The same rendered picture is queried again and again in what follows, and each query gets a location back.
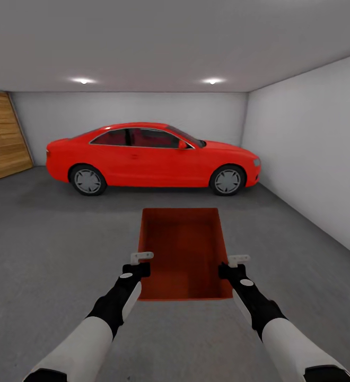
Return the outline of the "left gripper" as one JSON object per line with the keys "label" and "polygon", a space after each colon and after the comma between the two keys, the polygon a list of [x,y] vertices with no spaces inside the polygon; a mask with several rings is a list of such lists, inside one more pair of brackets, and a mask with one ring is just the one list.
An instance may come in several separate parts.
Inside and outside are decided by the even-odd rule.
{"label": "left gripper", "polygon": [[150,263],[139,263],[139,265],[135,265],[135,266],[131,266],[131,264],[124,265],[122,267],[122,272],[130,271],[132,269],[137,270],[140,273],[141,278],[148,277],[151,275]]}

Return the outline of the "storage box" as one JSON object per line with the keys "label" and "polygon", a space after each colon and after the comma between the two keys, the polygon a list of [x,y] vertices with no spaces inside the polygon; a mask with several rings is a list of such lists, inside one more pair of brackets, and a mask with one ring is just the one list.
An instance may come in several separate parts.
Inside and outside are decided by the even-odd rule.
{"label": "storage box", "polygon": [[153,252],[151,275],[141,278],[138,301],[223,300],[233,286],[220,279],[228,264],[217,208],[143,209],[138,252]]}

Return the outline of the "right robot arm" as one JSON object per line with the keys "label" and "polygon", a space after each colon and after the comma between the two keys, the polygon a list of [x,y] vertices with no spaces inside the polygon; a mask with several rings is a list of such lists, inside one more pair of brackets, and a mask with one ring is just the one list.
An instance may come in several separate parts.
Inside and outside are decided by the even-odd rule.
{"label": "right robot arm", "polygon": [[246,276],[249,255],[230,255],[218,266],[220,279],[233,286],[233,299],[268,350],[283,382],[350,382],[336,359],[309,340],[288,320],[274,300],[268,300]]}

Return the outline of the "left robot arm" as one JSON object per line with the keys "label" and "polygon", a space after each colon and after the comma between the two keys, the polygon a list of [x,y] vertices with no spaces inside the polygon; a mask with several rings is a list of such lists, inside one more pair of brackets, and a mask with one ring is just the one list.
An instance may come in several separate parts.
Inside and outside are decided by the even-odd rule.
{"label": "left robot arm", "polygon": [[118,327],[140,296],[141,278],[151,275],[150,263],[139,260],[153,257],[153,252],[132,253],[115,287],[97,300],[82,323],[23,382],[94,382]]}

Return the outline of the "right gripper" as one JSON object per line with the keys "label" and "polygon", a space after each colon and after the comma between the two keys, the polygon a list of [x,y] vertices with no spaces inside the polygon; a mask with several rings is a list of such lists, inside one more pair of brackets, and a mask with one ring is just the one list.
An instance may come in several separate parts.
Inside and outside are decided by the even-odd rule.
{"label": "right gripper", "polygon": [[[230,278],[232,274],[240,273],[246,276],[246,266],[244,264],[239,264],[237,268],[230,268],[228,264],[222,264],[218,266],[218,276],[220,279],[228,279],[230,282]],[[230,282],[231,284],[231,282]]]}

